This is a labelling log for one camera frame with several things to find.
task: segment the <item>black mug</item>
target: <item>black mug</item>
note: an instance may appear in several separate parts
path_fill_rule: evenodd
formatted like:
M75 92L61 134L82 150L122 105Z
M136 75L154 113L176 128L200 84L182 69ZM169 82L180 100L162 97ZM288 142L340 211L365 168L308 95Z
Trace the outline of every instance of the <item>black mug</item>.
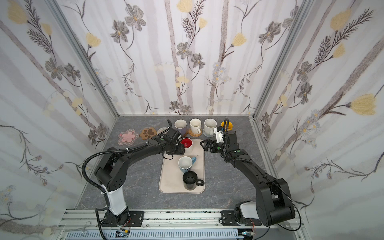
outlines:
M194 190L196 186L204 186L204 180L198 179L194 171L188 171L183 175L184 187L187 190Z

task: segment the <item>mug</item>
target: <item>mug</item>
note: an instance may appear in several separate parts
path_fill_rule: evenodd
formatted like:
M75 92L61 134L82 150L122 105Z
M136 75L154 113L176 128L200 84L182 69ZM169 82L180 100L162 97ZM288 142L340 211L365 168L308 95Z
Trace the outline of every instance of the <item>mug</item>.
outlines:
M232 127L233 127L232 123L229 122L229 124L228 124L228 131L231 131L231 130L232 130Z
M188 171L183 175L184 188L194 190L196 186L204 186L204 180L198 179L194 171Z
M179 159L180 171L182 171L183 173L188 172L191 169L192 164L194 164L195 162L196 162L196 157L193 157L193 158L190 158L187 156L181 157Z
M193 141L190 138L183 138L181 143L184 145L185 154L191 154L193 150Z
M179 119L175 122L175 128L180 132L181 136L187 135L187 122Z
M201 121L200 119L194 118L189 122L189 125L191 126L191 131L194 134L200 134L201 133Z
M204 136L213 137L215 135L214 128L216 127L216 125L217 122L212 118L208 118L207 120L205 120L203 129Z

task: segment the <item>black bracket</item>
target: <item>black bracket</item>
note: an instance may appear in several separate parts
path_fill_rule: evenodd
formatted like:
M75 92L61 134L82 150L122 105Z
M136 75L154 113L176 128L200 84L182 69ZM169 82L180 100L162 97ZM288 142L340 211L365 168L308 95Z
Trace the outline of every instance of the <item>black bracket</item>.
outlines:
M119 227L129 221L127 227L141 227L143 219L143 211L127 211L126 209L121 214L119 214L119 216L115 216L108 209L100 223L102 227Z
M240 226L240 224L238 224L237 221L236 221L236 216L235 216L235 211L234 210L232 210L232 211L227 211L227 210L221 211L221 220L222 220L222 224L223 224L224 227ZM262 225L262 222L260 221L260 219L250 218L249 222L246 225L243 225L243 226L252 226L251 220L253 221L255 226L261 226Z

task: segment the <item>yellow mug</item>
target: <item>yellow mug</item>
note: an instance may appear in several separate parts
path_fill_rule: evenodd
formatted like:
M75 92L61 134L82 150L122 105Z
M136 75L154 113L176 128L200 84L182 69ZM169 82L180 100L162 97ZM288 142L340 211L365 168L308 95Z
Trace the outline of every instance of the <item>yellow mug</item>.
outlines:
M232 127L233 127L232 123L229 122L228 130L229 130L229 131L232 130Z

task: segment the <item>floral wallpaper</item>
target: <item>floral wallpaper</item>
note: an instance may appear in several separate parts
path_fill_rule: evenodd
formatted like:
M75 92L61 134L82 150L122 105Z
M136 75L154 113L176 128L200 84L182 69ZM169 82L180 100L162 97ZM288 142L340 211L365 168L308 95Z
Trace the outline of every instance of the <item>floral wallpaper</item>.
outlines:
M253 114L297 0L58 0L120 114Z
M0 6L0 238L51 239L114 116L45 2Z
M384 3L314 1L257 115L311 239L382 239Z

